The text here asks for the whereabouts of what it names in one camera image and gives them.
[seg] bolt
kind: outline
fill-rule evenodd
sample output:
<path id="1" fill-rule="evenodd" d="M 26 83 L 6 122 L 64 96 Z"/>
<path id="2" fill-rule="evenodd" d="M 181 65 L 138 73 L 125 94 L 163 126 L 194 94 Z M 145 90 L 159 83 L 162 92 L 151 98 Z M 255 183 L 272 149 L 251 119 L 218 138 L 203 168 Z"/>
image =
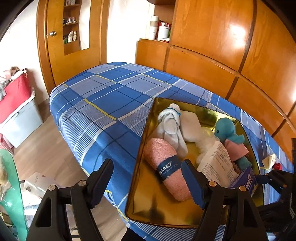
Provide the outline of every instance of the bolt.
<path id="1" fill-rule="evenodd" d="M 83 187 L 83 186 L 86 185 L 86 181 L 85 180 L 81 180 L 81 181 L 79 181 L 78 185 L 81 186 L 81 187 Z"/>
<path id="2" fill-rule="evenodd" d="M 217 183 L 215 181 L 209 181 L 209 185 L 211 187 L 215 187 L 215 186 L 217 186 Z"/>
<path id="3" fill-rule="evenodd" d="M 245 192 L 245 191 L 247 190 L 244 186 L 239 186 L 239 189 L 240 189 L 242 192 Z"/>
<path id="4" fill-rule="evenodd" d="M 53 191 L 55 189 L 55 185 L 50 185 L 49 187 L 48 187 L 48 190 L 50 190 L 50 191 Z"/>

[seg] paper receipt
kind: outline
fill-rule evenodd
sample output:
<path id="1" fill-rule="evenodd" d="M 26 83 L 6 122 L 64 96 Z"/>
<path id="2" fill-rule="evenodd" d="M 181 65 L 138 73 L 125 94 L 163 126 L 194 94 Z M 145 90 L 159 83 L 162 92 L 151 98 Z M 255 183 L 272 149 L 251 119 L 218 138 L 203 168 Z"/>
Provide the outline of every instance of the paper receipt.
<path id="1" fill-rule="evenodd" d="M 198 172 L 204 173 L 209 181 L 215 181 L 220 186 L 228 188 L 237 179 L 238 174 L 233 169 L 227 150 L 220 141 L 216 141 L 201 160 Z"/>

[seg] blue plaid tablecloth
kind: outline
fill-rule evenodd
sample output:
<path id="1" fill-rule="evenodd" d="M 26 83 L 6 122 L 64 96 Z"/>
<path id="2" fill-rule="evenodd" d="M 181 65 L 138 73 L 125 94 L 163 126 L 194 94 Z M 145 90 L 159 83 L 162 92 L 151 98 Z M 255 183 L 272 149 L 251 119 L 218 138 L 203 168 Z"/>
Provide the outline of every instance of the blue plaid tablecloth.
<path id="1" fill-rule="evenodd" d="M 284 171 L 293 165 L 269 133 L 246 112 L 227 100 L 186 80 L 162 71 L 122 62 L 86 70 L 56 87 L 50 95 L 50 111 L 61 135 L 83 170 L 98 170 L 106 158 L 114 161 L 114 173 L 105 197 L 127 225 L 145 240 L 189 241 L 194 229 L 169 229 L 129 220 L 124 215 L 136 156 L 146 118 L 155 97 L 184 101 L 226 113 L 238 119 L 261 160 L 275 153 Z M 264 186 L 264 203 L 279 195 Z M 216 240 L 223 234 L 219 228 Z"/>

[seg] purple box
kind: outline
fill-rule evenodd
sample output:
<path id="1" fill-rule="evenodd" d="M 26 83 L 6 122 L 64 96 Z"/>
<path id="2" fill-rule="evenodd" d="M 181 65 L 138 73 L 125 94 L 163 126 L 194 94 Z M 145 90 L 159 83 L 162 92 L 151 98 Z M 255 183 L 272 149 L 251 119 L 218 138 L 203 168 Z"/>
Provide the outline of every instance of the purple box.
<path id="1" fill-rule="evenodd" d="M 248 167 L 238 176 L 238 178 L 230 185 L 229 188 L 236 189 L 239 186 L 244 186 L 251 196 L 253 196 L 254 192 L 258 187 L 258 183 L 254 176 L 253 170 L 251 167 Z"/>

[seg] door knob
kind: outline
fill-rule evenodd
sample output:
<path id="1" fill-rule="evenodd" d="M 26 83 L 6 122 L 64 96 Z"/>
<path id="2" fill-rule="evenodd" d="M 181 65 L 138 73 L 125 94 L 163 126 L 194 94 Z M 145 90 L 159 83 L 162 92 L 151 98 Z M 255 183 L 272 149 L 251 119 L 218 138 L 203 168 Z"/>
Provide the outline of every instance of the door knob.
<path id="1" fill-rule="evenodd" d="M 49 33 L 49 36 L 50 36 L 50 37 L 53 37 L 53 36 L 55 36 L 56 34 L 57 34 L 56 31 L 51 31 L 51 32 Z"/>

